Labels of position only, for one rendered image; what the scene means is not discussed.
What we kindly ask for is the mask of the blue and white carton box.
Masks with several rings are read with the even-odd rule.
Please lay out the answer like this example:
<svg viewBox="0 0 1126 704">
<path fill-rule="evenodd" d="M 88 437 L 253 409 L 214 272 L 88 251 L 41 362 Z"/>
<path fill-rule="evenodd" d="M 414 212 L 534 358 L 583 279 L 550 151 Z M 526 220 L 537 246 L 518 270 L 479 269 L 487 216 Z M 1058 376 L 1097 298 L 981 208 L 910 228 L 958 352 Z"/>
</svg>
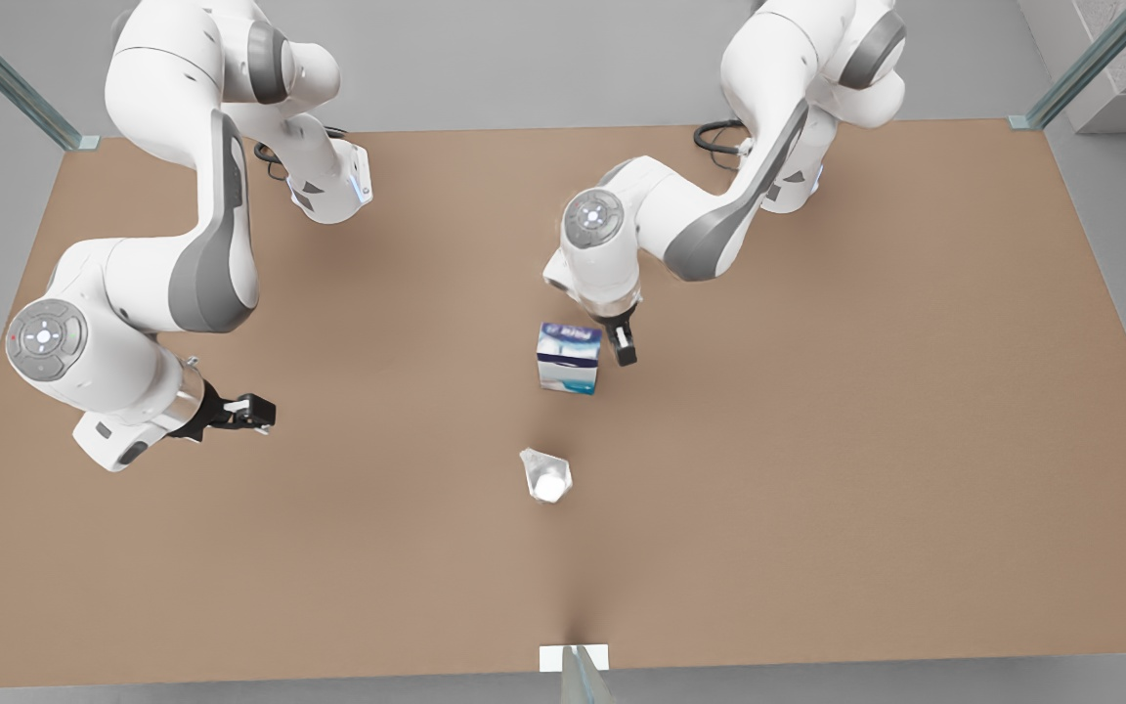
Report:
<svg viewBox="0 0 1126 704">
<path fill-rule="evenodd" d="M 540 387 L 595 395 L 604 330 L 540 324 L 536 349 Z"/>
</svg>

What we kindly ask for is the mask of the silver frame post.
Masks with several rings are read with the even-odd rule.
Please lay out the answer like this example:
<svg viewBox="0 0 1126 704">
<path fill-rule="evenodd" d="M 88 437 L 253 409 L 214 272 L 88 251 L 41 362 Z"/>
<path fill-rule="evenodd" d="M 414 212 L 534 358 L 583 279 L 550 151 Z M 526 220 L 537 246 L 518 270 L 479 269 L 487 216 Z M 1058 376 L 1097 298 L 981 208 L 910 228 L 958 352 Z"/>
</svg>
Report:
<svg viewBox="0 0 1126 704">
<path fill-rule="evenodd" d="M 99 135 L 82 134 L 0 55 L 0 93 L 64 152 L 92 152 Z"/>
<path fill-rule="evenodd" d="M 558 704 L 617 704 L 604 681 L 609 669 L 608 644 L 538 647 L 538 670 L 558 672 Z"/>
<path fill-rule="evenodd" d="M 1126 0 L 1094 34 L 1076 0 L 1016 1 L 1054 81 L 1027 112 L 1007 116 L 1010 128 L 1042 132 L 1062 116 L 1076 132 L 1126 132 L 1126 99 L 1106 74 L 1126 50 Z"/>
</svg>

